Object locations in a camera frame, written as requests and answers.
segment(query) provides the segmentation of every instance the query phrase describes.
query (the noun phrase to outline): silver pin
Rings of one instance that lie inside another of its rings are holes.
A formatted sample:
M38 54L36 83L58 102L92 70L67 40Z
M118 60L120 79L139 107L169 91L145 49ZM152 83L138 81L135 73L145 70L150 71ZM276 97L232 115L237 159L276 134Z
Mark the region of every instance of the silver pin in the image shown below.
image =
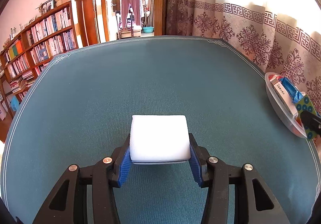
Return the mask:
M246 170L248 170L248 171L253 170L253 166L252 166L251 164L245 164L245 165L244 165L244 168L245 168Z
M211 162L211 163L217 163L219 160L218 158L216 157L209 157L208 160Z
M70 165L70 166L69 166L69 170L70 170L70 171L75 171L75 170L77 170L77 165L75 165L75 164Z
M111 163L112 160L113 160L112 158L106 157L106 158L104 158L102 161L103 161L104 163L108 164L108 163Z

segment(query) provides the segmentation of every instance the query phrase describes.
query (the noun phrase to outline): purple pants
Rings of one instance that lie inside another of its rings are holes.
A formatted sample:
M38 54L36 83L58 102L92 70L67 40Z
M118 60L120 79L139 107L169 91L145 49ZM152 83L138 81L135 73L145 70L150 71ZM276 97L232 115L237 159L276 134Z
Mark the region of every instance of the purple pants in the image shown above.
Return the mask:
M127 27L127 15L130 5L133 8L136 25L141 25L139 4L140 0L121 0L121 22L123 24L123 28Z

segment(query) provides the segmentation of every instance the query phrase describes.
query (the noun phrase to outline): white foam block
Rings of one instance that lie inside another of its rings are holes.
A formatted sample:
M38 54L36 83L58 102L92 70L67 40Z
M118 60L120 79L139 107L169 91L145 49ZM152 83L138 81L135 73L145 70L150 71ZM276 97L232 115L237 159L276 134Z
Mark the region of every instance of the white foam block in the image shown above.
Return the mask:
M184 115L133 115L129 142L136 164L168 164L189 160L189 136Z

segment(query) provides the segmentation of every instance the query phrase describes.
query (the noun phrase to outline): table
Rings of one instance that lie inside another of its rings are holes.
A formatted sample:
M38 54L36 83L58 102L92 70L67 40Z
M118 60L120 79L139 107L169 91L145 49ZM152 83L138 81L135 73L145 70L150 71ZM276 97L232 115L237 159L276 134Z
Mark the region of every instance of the table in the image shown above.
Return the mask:
M119 40L59 55L13 120L2 198L13 216L32 223L70 164L92 165L123 144L133 114L183 114L199 145L227 164L253 164L290 222L305 223L319 191L320 160L314 144L277 117L264 84L253 63L216 39ZM133 165L114 192L122 224L200 223L207 189L182 163Z

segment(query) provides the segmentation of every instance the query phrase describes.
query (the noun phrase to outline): blue wrapper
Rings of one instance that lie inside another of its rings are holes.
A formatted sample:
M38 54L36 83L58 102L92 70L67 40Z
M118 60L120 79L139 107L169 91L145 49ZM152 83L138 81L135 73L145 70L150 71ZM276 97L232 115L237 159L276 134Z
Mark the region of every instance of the blue wrapper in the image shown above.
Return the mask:
M287 90L288 94L292 97L293 103L296 104L303 98L303 95L300 91L291 83L291 81L287 77L283 77L280 79L281 84Z

